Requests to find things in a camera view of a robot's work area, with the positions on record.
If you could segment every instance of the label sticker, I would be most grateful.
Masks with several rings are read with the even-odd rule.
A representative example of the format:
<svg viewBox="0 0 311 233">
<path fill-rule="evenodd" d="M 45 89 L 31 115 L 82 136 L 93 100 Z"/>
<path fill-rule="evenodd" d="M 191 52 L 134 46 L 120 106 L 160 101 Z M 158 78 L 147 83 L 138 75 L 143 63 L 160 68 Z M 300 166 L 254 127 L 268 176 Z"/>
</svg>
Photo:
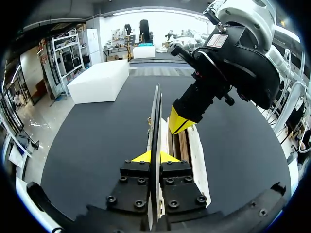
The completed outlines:
<svg viewBox="0 0 311 233">
<path fill-rule="evenodd" d="M 227 40 L 227 38 L 228 35 L 214 34 L 207 43 L 207 46 L 221 48 L 224 45 L 225 40 Z"/>
</svg>

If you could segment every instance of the cardboard box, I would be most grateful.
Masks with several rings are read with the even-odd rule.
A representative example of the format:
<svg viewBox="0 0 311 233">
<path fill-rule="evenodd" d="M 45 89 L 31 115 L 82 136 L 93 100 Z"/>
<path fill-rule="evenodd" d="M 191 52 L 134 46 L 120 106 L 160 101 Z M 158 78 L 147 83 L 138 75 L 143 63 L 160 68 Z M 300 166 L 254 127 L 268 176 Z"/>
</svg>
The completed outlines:
<svg viewBox="0 0 311 233">
<path fill-rule="evenodd" d="M 118 55 L 114 55 L 114 56 L 109 56 L 107 57 L 107 61 L 110 62 L 110 61 L 116 61 L 119 59 L 119 56 Z"/>
<path fill-rule="evenodd" d="M 164 43 L 162 43 L 162 46 L 165 46 L 166 48 L 168 48 L 169 46 L 170 46 L 170 43 L 169 42 L 164 42 Z"/>
</svg>

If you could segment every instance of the screw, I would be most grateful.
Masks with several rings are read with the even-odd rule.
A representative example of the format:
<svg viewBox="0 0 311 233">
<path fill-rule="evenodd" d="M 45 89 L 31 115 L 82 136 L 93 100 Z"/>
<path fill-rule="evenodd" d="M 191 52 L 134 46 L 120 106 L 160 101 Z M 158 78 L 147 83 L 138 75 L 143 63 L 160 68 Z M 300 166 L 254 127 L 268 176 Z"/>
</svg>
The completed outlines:
<svg viewBox="0 0 311 233">
<path fill-rule="evenodd" d="M 191 176 L 185 177 L 185 183 L 191 183 L 193 181 L 193 178 Z"/>
<path fill-rule="evenodd" d="M 141 209 L 145 206 L 145 202 L 142 200 L 137 200 L 134 202 L 134 206 L 138 209 Z"/>
<path fill-rule="evenodd" d="M 260 217 L 266 217 L 267 216 L 267 210 L 266 209 L 261 209 L 259 211 L 259 216 Z"/>
<path fill-rule="evenodd" d="M 171 200 L 169 201 L 169 207 L 172 209 L 176 209 L 179 207 L 179 202 L 176 200 Z"/>
<path fill-rule="evenodd" d="M 139 185 L 145 185 L 146 184 L 145 178 L 138 178 L 137 182 L 138 182 Z"/>
<path fill-rule="evenodd" d="M 127 177 L 121 176 L 119 181 L 120 181 L 120 183 L 127 183 Z"/>
<path fill-rule="evenodd" d="M 168 179 L 166 179 L 166 184 L 167 185 L 172 185 L 172 184 L 174 184 L 174 179 L 173 178 L 168 178 Z"/>
<path fill-rule="evenodd" d="M 117 198 L 114 196 L 108 196 L 106 200 L 107 200 L 107 204 L 115 204 L 117 202 Z"/>
<path fill-rule="evenodd" d="M 199 204 L 205 204 L 206 203 L 206 197 L 203 196 L 203 195 L 200 195 L 196 198 L 196 201 L 199 203 Z"/>
</svg>

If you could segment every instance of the white cube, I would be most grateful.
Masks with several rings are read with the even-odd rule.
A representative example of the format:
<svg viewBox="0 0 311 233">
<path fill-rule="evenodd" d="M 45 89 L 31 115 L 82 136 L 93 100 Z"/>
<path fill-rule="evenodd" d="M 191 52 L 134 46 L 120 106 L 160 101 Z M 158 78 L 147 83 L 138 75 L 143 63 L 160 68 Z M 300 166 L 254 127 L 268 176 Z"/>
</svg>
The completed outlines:
<svg viewBox="0 0 311 233">
<path fill-rule="evenodd" d="M 68 84 L 74 103 L 115 101 L 129 76 L 127 60 L 98 63 Z"/>
<path fill-rule="evenodd" d="M 156 49 L 154 46 L 137 46 L 133 48 L 134 59 L 137 58 L 155 58 Z"/>
</svg>

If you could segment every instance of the vertical plate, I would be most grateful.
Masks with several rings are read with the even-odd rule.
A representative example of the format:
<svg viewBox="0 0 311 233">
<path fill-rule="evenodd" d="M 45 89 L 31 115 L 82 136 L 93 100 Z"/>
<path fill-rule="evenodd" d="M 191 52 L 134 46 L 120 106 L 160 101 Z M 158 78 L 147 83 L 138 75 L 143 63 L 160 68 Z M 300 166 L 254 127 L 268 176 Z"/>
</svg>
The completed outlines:
<svg viewBox="0 0 311 233">
<path fill-rule="evenodd" d="M 160 214 L 160 148 L 161 148 L 162 93 L 160 85 L 155 88 L 155 97 L 151 110 L 151 160 L 150 160 L 150 199 L 152 206 L 152 229 Z"/>
</svg>

